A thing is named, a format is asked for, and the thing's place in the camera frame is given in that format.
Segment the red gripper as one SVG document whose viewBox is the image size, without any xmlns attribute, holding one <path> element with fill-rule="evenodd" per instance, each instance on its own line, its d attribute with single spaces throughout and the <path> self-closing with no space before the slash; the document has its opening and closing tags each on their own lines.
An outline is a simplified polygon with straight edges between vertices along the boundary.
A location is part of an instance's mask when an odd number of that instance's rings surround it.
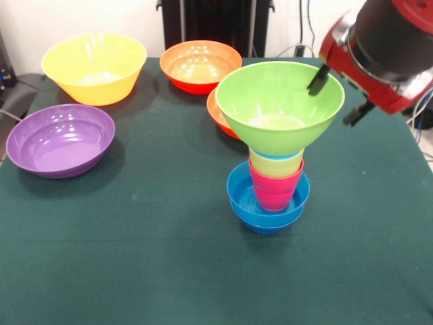
<svg viewBox="0 0 433 325">
<path fill-rule="evenodd" d="M 406 81 L 389 83 L 360 65 L 352 55 L 349 42 L 356 17 L 357 12 L 346 12 L 327 32 L 319 51 L 324 64 L 307 86 L 310 96 L 318 95 L 325 87 L 331 69 L 360 89 L 367 101 L 351 110 L 342 120 L 344 125 L 351 127 L 375 106 L 389 115 L 408 108 L 432 86 L 431 68 Z"/>
</svg>

